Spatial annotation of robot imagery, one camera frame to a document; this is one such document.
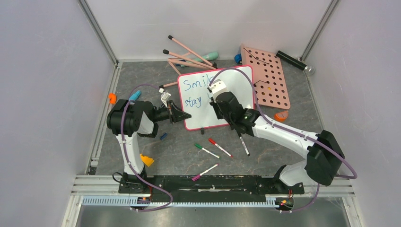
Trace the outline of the pink framed whiteboard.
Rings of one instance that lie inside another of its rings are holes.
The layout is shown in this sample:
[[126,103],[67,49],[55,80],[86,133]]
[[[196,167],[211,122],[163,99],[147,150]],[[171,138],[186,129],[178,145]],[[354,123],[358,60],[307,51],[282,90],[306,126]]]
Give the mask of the pink framed whiteboard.
[[[245,76],[236,70],[222,72],[218,79],[225,83],[228,91],[232,92],[243,108],[254,107],[254,97],[251,84],[253,83],[253,69],[251,66],[237,66]],[[207,87],[220,70],[201,71],[182,74],[178,77],[178,90],[182,110],[192,117],[184,121],[187,130],[199,130],[228,125],[225,120],[216,117],[213,107],[209,104],[212,94]]]

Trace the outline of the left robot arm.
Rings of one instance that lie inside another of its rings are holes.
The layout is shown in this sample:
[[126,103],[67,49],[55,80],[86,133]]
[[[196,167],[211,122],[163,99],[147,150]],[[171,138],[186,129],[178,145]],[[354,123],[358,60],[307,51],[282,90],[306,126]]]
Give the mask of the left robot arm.
[[163,107],[149,101],[120,99],[109,112],[106,124],[117,138],[124,161],[121,184],[131,186],[136,192],[148,188],[145,164],[140,157],[139,137],[155,138],[158,122],[168,120],[171,124],[190,119],[192,116],[178,107],[172,100]]

